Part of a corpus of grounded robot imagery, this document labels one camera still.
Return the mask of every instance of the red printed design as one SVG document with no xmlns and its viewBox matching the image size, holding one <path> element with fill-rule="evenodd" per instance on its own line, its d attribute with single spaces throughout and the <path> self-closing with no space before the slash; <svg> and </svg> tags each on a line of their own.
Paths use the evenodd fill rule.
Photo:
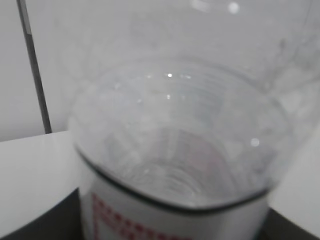
<svg viewBox="0 0 320 240">
<path fill-rule="evenodd" d="M 97 194 L 92 193 L 93 239 L 100 239 L 98 221 L 102 221 L 109 229 L 123 240 L 192 240 L 191 238 L 171 236 L 146 227 L 124 217 L 108 206 Z"/>
</svg>

